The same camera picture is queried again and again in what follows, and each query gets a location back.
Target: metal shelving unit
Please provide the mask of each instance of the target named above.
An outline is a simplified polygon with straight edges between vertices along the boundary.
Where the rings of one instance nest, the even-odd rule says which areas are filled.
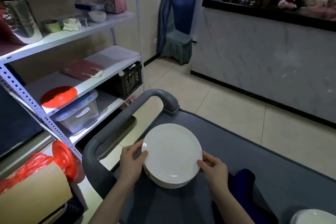
[[[117,15],[107,15],[107,19],[104,23],[93,23],[90,27],[82,27],[80,31],[60,31],[53,33],[45,36],[39,42],[25,46],[17,46],[7,42],[1,42],[0,84],[23,106],[23,108],[27,110],[27,112],[31,114],[31,116],[35,118],[37,122],[39,122],[44,129],[51,133],[53,137],[63,141],[80,160],[82,160],[82,155],[75,148],[75,144],[121,106],[125,100],[116,98],[104,92],[99,92],[96,101],[100,116],[94,124],[76,135],[70,135],[63,132],[50,118],[51,115],[62,108],[45,108],[40,105],[39,101],[46,92],[59,86],[75,87],[78,91],[77,97],[79,98],[136,61],[141,61],[142,80],[144,82],[139,0],[136,0],[136,10],[137,14],[126,11]],[[129,20],[137,20],[138,22],[140,53],[116,45],[114,27]],[[55,72],[40,78],[31,84],[23,86],[6,67],[6,63],[34,55],[35,53],[95,34],[108,28],[111,29],[114,46],[86,58],[87,60],[101,64],[105,67],[103,76],[100,78],[91,78],[83,82],[59,72]]]

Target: stainless steel container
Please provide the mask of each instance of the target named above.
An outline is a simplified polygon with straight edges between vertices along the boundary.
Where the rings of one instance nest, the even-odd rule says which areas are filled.
[[[26,0],[0,1],[2,38],[13,44],[32,44],[43,39]]]

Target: tile floor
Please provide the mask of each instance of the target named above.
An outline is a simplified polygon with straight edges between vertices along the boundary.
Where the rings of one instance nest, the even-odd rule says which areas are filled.
[[[190,75],[190,67],[159,58],[145,67],[146,89],[166,90],[182,109],[336,179],[336,130]],[[149,99],[134,114],[136,127],[102,160],[103,165],[111,169],[122,147],[133,144],[162,107],[159,98]],[[87,223],[101,199],[86,179],[79,188],[88,206],[81,223]]]

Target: gray cart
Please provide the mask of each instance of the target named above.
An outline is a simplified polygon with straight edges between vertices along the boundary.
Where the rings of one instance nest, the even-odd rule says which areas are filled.
[[[289,223],[293,214],[301,209],[321,209],[336,215],[335,180],[181,110],[176,98],[163,90],[145,91],[85,147],[84,172],[102,198],[117,181],[119,164],[107,170],[95,158],[95,151],[152,96],[160,97],[163,110],[139,140],[160,124],[179,124],[197,137],[203,150],[226,163],[230,173],[244,168],[251,170],[256,176],[256,186],[279,223]],[[203,173],[182,188],[165,189],[155,185],[143,172],[125,204],[120,224],[214,224],[211,203]]]

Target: red lid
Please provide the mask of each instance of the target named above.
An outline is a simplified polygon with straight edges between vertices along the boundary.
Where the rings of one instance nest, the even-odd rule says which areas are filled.
[[[41,98],[41,104],[47,108],[57,108],[69,103],[77,96],[77,90],[71,86],[62,86],[48,91]]]
[[[63,170],[67,180],[69,182],[76,180],[77,164],[71,150],[63,142],[56,140],[52,143],[52,154],[54,162]]]

